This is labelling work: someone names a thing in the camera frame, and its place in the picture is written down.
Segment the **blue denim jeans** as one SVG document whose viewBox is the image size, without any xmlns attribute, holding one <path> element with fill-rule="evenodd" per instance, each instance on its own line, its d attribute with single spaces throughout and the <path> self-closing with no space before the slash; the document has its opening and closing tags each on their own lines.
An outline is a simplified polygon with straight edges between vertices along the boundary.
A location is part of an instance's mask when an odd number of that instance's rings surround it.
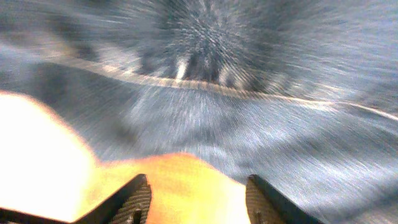
<svg viewBox="0 0 398 224">
<path fill-rule="evenodd" d="M 324 223 L 397 222 L 396 1 L 2 1 L 1 89 L 101 160 L 187 152 Z"/>
</svg>

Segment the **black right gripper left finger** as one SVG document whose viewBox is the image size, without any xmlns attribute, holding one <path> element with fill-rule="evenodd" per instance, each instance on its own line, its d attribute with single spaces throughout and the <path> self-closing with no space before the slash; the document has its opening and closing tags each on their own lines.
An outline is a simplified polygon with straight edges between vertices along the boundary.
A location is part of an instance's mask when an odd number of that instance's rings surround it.
<svg viewBox="0 0 398 224">
<path fill-rule="evenodd" d="M 22 224 L 105 224 L 145 223 L 152 191 L 144 174 L 139 174 L 93 210 L 74 222 L 1 209 L 1 223 Z"/>
</svg>

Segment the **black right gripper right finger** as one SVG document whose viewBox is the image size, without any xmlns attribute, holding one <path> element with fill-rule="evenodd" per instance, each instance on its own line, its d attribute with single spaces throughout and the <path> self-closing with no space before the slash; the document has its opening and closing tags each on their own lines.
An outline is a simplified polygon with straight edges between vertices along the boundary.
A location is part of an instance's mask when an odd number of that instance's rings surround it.
<svg viewBox="0 0 398 224">
<path fill-rule="evenodd" d="M 258 175 L 248 177 L 246 207 L 251 224 L 323 224 Z"/>
</svg>

